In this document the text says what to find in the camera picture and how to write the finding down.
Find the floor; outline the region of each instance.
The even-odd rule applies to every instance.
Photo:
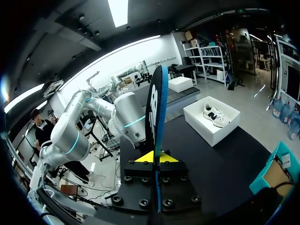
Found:
[[[287,125],[272,116],[272,108],[266,110],[271,95],[270,72],[259,69],[256,72],[257,76],[241,74],[245,87],[237,86],[234,91],[227,90],[223,83],[199,78],[197,88],[201,94],[197,98],[211,96],[239,110],[240,127],[268,151],[273,152],[279,141],[283,141],[300,161],[299,138],[291,141],[287,136]]]
[[[243,84],[245,87],[237,86],[234,91],[227,90],[220,82],[207,80],[203,78],[198,79],[198,84],[195,86],[201,90],[197,99],[206,96],[212,96],[241,112],[240,127],[252,135],[258,142],[260,142],[268,151],[272,152],[279,141],[283,141],[295,154],[300,161],[299,139],[291,141],[287,137],[287,126],[274,118],[271,115],[271,109],[268,111],[267,106],[270,101],[271,90],[270,73],[264,70],[258,70],[257,76],[250,74],[241,74]],[[94,133],[99,139],[102,137],[100,132],[101,125],[96,124]],[[102,162],[98,160],[101,147],[93,150],[88,157],[82,161],[82,164],[90,170],[93,163],[95,163],[94,175],[92,181],[95,182],[94,187],[84,185],[72,173],[66,173],[66,178],[82,185],[83,192],[79,191],[79,195],[86,199],[91,199],[97,203],[108,205],[110,200],[101,198],[111,194],[114,190],[120,187],[120,167],[118,152],[113,152],[114,157],[108,157]],[[71,184],[61,180],[60,184]]]

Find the blue water jug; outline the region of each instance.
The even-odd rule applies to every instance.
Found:
[[[273,112],[272,112],[272,115],[275,117],[275,118],[279,118],[280,117],[280,113],[282,111],[282,101],[281,101],[281,96],[279,97],[279,99],[276,99],[274,101],[274,108],[273,108]]]
[[[287,120],[287,125],[290,127],[291,126],[291,123],[292,123],[292,120],[297,118],[299,115],[299,112],[298,110],[295,108],[291,114],[289,115],[289,119]]]
[[[291,126],[287,132],[287,135],[290,140],[293,140],[297,137],[298,133],[300,132],[300,117],[297,117],[292,120]]]
[[[290,101],[287,101],[287,103],[285,103],[283,105],[282,111],[280,113],[279,118],[280,118],[281,122],[287,123],[290,113],[291,113]]]

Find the yellow triangle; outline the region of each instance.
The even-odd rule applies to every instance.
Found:
[[[135,162],[149,162],[149,163],[153,163],[153,154],[154,151],[151,151],[149,153],[147,153],[146,155],[138,158]],[[178,160],[174,159],[173,157],[161,152],[160,153],[160,158],[159,158],[160,163],[164,163],[165,161],[169,161],[169,162],[178,162]]]

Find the white box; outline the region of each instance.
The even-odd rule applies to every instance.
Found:
[[[193,80],[187,77],[177,77],[169,80],[169,88],[179,93],[193,87]]]
[[[210,107],[220,110],[230,121],[225,127],[219,128],[203,117],[204,105],[208,103]],[[186,122],[213,147],[232,132],[239,124],[240,112],[231,106],[216,100],[213,97],[205,97],[183,108]]]

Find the black shirt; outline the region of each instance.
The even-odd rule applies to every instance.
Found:
[[[43,127],[43,129],[39,128],[37,125],[35,127],[36,129],[36,139],[38,140],[39,146],[42,146],[42,144],[46,141],[50,140],[51,132],[54,128],[54,125],[49,120],[42,120],[42,122],[46,122],[47,124]]]

